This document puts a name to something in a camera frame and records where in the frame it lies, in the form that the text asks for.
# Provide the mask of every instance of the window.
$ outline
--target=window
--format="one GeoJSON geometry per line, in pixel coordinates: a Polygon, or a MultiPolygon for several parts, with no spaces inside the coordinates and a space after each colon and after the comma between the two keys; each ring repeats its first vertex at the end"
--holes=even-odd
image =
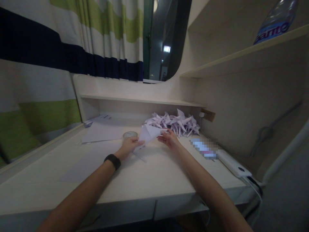
{"type": "Polygon", "coordinates": [[[166,81],[179,68],[191,0],[144,2],[144,79],[166,81]]]}

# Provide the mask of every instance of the person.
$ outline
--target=person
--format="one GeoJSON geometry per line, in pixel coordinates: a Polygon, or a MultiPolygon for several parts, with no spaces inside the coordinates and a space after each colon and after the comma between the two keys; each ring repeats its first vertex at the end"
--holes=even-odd
{"type": "MultiPolygon", "coordinates": [[[[180,144],[174,132],[167,129],[167,132],[163,131],[157,139],[169,147],[171,155],[179,161],[196,192],[218,215],[225,231],[252,231],[224,189],[180,144]]],[[[134,148],[143,143],[144,141],[138,141],[138,137],[125,139],[114,158],[123,162],[134,148]]],[[[37,231],[76,231],[116,171],[117,165],[114,163],[112,159],[103,162],[49,214],[37,231]]]]}

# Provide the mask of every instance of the extension cord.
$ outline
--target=extension cord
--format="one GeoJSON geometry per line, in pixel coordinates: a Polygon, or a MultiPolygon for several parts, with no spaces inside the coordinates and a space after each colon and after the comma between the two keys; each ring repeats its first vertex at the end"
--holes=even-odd
{"type": "Polygon", "coordinates": [[[219,149],[217,151],[219,160],[237,177],[252,176],[244,166],[232,158],[225,150],[219,149]]]}

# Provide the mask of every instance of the ceiling light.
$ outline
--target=ceiling light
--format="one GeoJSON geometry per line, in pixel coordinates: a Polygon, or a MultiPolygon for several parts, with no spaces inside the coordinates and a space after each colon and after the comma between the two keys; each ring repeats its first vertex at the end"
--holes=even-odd
{"type": "Polygon", "coordinates": [[[154,12],[156,12],[158,8],[158,0],[154,0],[154,12]]]}
{"type": "Polygon", "coordinates": [[[171,47],[170,46],[164,46],[163,51],[170,53],[171,47]]]}

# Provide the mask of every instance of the curtain fold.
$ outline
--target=curtain fold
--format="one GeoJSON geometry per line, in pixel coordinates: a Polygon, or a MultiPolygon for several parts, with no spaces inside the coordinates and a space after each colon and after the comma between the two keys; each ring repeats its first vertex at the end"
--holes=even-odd
{"type": "Polygon", "coordinates": [[[0,145],[9,158],[81,122],[74,73],[143,81],[143,10],[143,0],[0,0],[0,145]]]}

